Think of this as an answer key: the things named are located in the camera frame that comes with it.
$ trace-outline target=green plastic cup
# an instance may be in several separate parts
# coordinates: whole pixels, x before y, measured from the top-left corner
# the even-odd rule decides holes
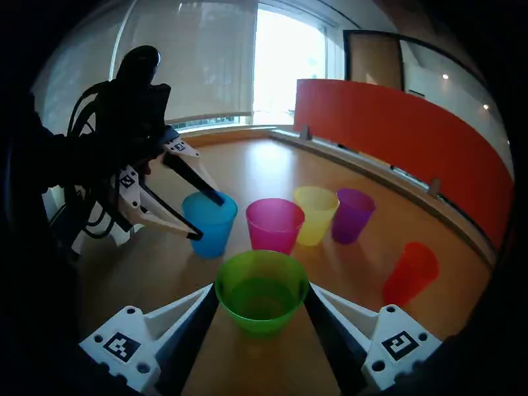
[[[278,333],[308,293],[304,268],[292,257],[270,250],[253,250],[227,261],[214,289],[218,300],[251,337]]]

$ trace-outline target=orange plastic cup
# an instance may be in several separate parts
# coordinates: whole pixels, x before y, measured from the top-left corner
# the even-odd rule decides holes
[[[385,304],[404,306],[418,296],[440,273],[438,260],[429,247],[410,242],[383,286]]]

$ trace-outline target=blue plastic cup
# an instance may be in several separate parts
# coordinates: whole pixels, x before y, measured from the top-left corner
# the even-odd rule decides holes
[[[238,212],[233,198],[217,192],[224,198],[222,206],[218,206],[201,192],[189,195],[181,204],[184,217],[203,232],[203,237],[199,241],[192,240],[191,245],[197,255],[206,259],[224,254]]]

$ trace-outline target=robotic arm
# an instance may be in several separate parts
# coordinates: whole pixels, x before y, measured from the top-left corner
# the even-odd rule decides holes
[[[51,224],[62,246],[71,246],[81,230],[92,238],[103,238],[115,223],[124,231],[139,223],[200,240],[202,232],[143,182],[142,167],[159,155],[165,166],[217,205],[223,204],[214,181],[199,162],[200,154],[183,142],[173,127],[165,125],[170,87],[151,85],[159,62],[155,48],[137,47],[123,58],[114,80],[90,87],[75,104],[66,139],[79,139],[83,128],[89,126],[94,135],[91,141],[96,139],[104,147],[100,147],[100,157],[93,158],[97,165],[87,169],[85,177],[79,176],[84,194],[73,184],[64,185],[66,206]],[[75,119],[81,102],[94,94],[95,99]],[[93,115],[95,128],[89,122]],[[99,180],[91,177],[101,173],[112,176]],[[103,211],[98,220],[89,222],[96,202]],[[94,234],[88,226],[99,224],[105,213],[111,218],[108,227]]]

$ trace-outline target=yellow plastic cup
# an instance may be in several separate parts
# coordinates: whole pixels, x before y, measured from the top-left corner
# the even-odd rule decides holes
[[[339,207],[337,194],[324,188],[307,185],[293,192],[293,200],[301,207],[305,216],[297,242],[305,246],[317,245],[325,236]]]

